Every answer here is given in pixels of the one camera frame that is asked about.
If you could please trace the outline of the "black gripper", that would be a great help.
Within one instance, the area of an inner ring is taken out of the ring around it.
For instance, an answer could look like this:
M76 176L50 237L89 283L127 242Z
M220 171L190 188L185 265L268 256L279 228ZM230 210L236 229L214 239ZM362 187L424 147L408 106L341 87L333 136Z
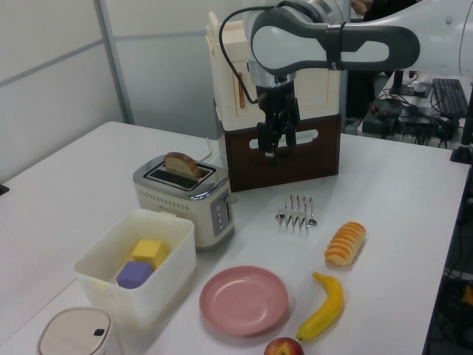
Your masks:
M265 114L265 122L256 126L258 149L271 166L278 165L277 143L269 121L285 120L285 140L287 146L296 145L296 129L300 122L299 104L295 95L294 81L287 81L276 87L256 86L258 107Z

